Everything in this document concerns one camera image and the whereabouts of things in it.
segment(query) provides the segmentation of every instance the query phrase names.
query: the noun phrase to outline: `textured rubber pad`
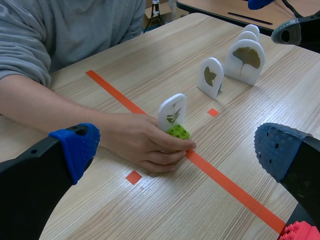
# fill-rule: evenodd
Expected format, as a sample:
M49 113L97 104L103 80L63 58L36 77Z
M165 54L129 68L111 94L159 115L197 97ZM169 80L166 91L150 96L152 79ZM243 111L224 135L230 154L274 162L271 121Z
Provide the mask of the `textured rubber pad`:
M299 147L310 134L276 123L264 123L254 136L256 157L278 183L285 177Z

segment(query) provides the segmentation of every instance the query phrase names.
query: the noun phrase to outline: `wooden table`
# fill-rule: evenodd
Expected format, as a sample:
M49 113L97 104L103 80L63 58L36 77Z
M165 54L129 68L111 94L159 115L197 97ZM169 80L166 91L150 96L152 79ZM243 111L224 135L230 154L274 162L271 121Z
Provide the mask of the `wooden table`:
M319 0L289 0L298 13L307 17L320 10ZM272 31L286 21L295 19L293 12L281 0L276 0L259 10L250 10L246 0L176 0L178 8L203 13L239 26L254 24L263 34Z
M85 72L95 71L157 116L175 93L188 97L186 129L196 152L284 222L297 202L260 166L254 133L265 122L320 137L320 55L261 36L266 64L256 86L223 80L212 100L196 88L200 63L225 61L239 26L191 14L53 74L52 89L99 111L129 112ZM219 114L212 117L211 108ZM0 161L46 134L0 117ZM107 149L57 205L42 240L276 240L278 234L189 160L177 172L151 174ZM142 179L125 177L136 170Z

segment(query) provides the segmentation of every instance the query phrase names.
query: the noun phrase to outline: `gray sweatshirt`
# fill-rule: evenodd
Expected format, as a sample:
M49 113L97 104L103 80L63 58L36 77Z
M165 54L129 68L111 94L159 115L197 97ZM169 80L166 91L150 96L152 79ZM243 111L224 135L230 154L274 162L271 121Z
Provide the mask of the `gray sweatshirt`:
M145 0L0 0L0 79L49 73L141 34Z

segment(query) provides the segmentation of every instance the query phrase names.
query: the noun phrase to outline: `leaf image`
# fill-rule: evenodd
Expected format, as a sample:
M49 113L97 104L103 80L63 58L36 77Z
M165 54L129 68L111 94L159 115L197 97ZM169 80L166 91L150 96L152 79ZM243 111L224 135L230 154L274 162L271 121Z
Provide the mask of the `leaf image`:
M239 47L237 50L235 50L233 53L233 56L235 56L237 59L240 59L242 61L242 67L240 70L240 76L242 68L245 64L249 64L255 69L260 68L260 58L256 50L253 48L247 47Z
M180 113L178 113L178 114L174 117L173 122L175 122L175 121L177 120L177 118L179 117L179 114L180 114Z
M175 121L178 119L178 117L179 117L179 112L180 112L180 110L181 110L181 108L178 110L178 111L176 111L176 112L173 112L173 115L167 115L166 117L166 119L167 119L167 121L169 122L169 123L171 123L172 125L175 123Z
M213 87L212 81L216 78L216 76L217 74L215 74L214 72L210 72L208 66L204 69L204 79L209 86Z

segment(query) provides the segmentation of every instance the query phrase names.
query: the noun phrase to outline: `blue rubber gripper pad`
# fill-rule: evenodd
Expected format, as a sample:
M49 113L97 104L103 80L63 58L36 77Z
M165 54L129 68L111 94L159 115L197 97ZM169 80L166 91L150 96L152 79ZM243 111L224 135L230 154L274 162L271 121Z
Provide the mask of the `blue rubber gripper pad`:
M59 139L62 144L73 185L76 185L84 175L88 162L97 153L100 141L100 131L96 126L91 123L80 123L79 125L88 127L86 134L83 136L66 129L49 133L50 137Z
M300 144L310 134L276 123L264 123L254 136L256 157L278 183L284 179Z
M258 10L269 5L273 1L274 0L248 0L248 8L251 10Z

